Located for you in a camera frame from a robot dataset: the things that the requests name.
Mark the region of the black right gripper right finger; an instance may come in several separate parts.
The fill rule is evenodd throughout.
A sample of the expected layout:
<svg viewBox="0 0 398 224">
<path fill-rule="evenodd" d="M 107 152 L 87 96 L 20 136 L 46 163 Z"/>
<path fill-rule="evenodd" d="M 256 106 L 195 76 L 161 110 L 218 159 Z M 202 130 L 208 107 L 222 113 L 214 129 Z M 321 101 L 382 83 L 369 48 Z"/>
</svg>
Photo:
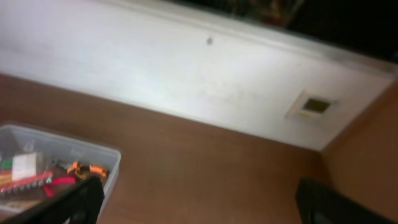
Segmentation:
<svg viewBox="0 0 398 224">
<path fill-rule="evenodd" d="M 302 224 L 396 224 L 311 178 L 299 180 L 295 199 Z"/>
</svg>

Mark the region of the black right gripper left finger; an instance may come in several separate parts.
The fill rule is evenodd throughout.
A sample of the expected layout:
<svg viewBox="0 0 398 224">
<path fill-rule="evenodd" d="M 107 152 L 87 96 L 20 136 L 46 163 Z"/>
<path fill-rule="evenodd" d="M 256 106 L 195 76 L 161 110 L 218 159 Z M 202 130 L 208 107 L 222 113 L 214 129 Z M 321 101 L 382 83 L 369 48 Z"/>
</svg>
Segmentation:
<svg viewBox="0 0 398 224">
<path fill-rule="evenodd" d="M 1 224 L 96 224 L 104 200 L 99 177 L 89 177 Z"/>
</svg>

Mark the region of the black orange yellow pliers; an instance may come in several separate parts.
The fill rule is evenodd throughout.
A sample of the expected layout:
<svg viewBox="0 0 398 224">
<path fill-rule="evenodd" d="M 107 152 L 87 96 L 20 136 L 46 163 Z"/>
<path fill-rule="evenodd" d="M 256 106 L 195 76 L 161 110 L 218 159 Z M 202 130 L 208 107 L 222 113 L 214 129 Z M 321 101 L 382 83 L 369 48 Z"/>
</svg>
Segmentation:
<svg viewBox="0 0 398 224">
<path fill-rule="evenodd" d="M 104 167 L 93 164 L 82 164 L 80 161 L 72 163 L 59 162 L 58 166 L 64 168 L 68 175 L 75 175 L 79 179 L 85 179 L 91 174 L 98 175 L 103 178 L 108 177 L 109 175 L 109 170 Z"/>
</svg>

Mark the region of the small red cutting pliers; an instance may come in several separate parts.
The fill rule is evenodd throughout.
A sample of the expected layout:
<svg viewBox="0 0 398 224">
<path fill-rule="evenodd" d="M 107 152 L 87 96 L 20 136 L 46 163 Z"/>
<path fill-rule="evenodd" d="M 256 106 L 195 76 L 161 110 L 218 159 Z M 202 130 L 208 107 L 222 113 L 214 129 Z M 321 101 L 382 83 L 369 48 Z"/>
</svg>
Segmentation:
<svg viewBox="0 0 398 224">
<path fill-rule="evenodd" d="M 72 175 L 64 175 L 54 178 L 51 183 L 44 185 L 44 192 L 47 197 L 53 197 L 57 188 L 66 185 L 74 185 L 76 184 L 76 178 Z"/>
</svg>

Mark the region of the orange bit holder strip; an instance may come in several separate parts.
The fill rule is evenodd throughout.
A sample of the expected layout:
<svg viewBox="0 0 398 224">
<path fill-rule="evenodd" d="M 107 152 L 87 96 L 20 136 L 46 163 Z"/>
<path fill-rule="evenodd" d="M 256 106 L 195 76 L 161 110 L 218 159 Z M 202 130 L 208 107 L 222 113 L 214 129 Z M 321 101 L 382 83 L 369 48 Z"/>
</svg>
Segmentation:
<svg viewBox="0 0 398 224">
<path fill-rule="evenodd" d="M 52 171 L 46 171 L 25 179 L 6 182 L 4 184 L 1 184 L 1 193 L 11 194 L 13 192 L 42 187 L 45 184 L 50 184 L 52 182 L 53 176 L 54 173 Z"/>
</svg>

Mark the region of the clear bag of wall plugs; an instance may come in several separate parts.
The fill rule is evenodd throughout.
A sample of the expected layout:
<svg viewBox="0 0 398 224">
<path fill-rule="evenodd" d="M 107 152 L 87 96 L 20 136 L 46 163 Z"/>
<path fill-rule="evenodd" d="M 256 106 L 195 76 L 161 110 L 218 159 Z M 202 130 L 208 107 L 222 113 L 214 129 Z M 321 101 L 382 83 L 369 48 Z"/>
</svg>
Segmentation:
<svg viewBox="0 0 398 224">
<path fill-rule="evenodd" d="M 31 178 L 40 174 L 43 168 L 43 156 L 37 152 L 18 154 L 1 158 L 1 184 Z"/>
</svg>

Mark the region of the wooden handled orange scraper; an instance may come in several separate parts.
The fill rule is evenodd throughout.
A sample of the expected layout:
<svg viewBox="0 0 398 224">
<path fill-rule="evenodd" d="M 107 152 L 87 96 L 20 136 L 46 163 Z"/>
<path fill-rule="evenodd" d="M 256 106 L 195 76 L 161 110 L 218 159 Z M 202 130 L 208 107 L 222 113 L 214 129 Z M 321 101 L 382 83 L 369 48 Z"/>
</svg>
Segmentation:
<svg viewBox="0 0 398 224">
<path fill-rule="evenodd" d="M 1 214 L 12 215 L 21 213 L 41 202 L 40 199 L 5 199 L 1 200 Z"/>
</svg>

